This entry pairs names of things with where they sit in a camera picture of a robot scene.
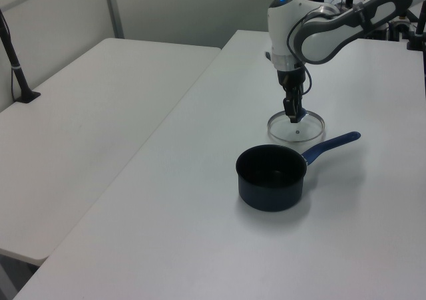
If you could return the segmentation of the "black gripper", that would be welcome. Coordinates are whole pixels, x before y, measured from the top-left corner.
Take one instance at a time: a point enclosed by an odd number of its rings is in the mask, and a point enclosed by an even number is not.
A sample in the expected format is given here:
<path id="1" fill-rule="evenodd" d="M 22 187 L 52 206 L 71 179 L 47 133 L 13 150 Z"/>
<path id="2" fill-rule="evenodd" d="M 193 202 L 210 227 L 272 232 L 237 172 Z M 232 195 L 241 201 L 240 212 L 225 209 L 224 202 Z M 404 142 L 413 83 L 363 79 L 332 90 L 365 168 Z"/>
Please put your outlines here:
<path id="1" fill-rule="evenodd" d="M 302 114 L 302 98 L 304 94 L 304 82 L 306 72 L 303 68 L 294 71 L 277 71 L 278 82 L 286 92 L 283 100 L 286 116 L 291 123 L 298 122 L 298 114 Z"/>

